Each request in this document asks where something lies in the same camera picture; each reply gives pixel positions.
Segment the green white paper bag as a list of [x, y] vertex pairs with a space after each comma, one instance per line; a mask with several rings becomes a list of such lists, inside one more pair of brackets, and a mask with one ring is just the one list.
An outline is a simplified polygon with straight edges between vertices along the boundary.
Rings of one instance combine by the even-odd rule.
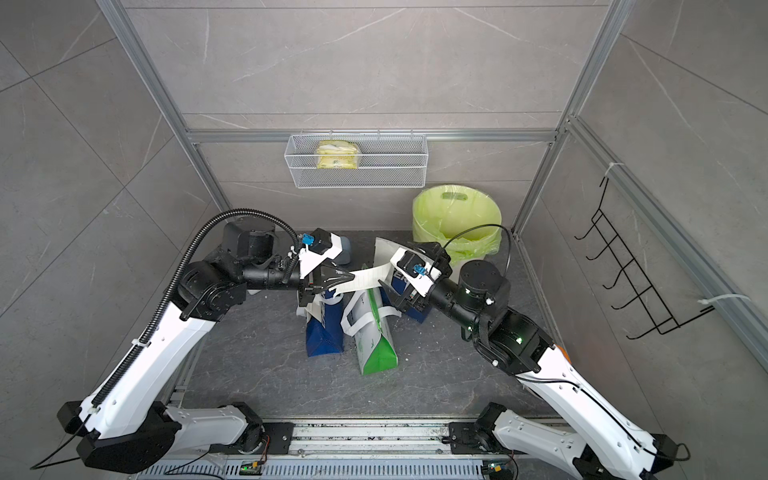
[[354, 339], [362, 375], [371, 375], [398, 367], [388, 320], [401, 312], [383, 301], [381, 288], [351, 292], [342, 317], [343, 332]]

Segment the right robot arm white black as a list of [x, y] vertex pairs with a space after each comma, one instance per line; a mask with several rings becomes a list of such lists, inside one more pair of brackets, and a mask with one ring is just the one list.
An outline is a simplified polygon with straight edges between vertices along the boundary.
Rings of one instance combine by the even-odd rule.
[[493, 263], [470, 260], [453, 279], [442, 245], [379, 239], [374, 264], [386, 271], [379, 284], [396, 309], [441, 312], [486, 361], [529, 388], [570, 427], [558, 430], [491, 403], [475, 422], [483, 449], [521, 451], [577, 479], [653, 479], [690, 459], [685, 444], [623, 415], [544, 329], [510, 307], [510, 282]]

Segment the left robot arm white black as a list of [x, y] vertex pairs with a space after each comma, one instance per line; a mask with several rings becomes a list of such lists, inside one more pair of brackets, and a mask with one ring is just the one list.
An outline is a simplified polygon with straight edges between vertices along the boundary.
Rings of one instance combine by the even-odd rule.
[[251, 290], [294, 290], [313, 297], [353, 279], [337, 266], [340, 236], [297, 232], [252, 208], [208, 220], [184, 252], [141, 335], [110, 375], [80, 402], [65, 403], [59, 421], [77, 440], [77, 460], [109, 472], [139, 473], [167, 454], [213, 446], [252, 453], [266, 447], [258, 414], [243, 402], [181, 409], [158, 395], [188, 354]]

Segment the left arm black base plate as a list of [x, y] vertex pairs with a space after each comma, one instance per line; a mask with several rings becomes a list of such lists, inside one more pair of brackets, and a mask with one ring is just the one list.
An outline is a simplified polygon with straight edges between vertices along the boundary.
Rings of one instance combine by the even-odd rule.
[[267, 422], [259, 431], [246, 432], [244, 440], [232, 445], [214, 444], [210, 453], [228, 455], [286, 455], [293, 438], [295, 424], [292, 422]]

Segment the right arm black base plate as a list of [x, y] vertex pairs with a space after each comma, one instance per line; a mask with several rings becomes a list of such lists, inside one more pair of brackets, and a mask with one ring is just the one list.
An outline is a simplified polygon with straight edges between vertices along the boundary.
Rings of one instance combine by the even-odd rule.
[[513, 455], [518, 450], [503, 447], [497, 440], [474, 422], [450, 422], [448, 434], [441, 442], [450, 447], [451, 453], [457, 454], [492, 454]]

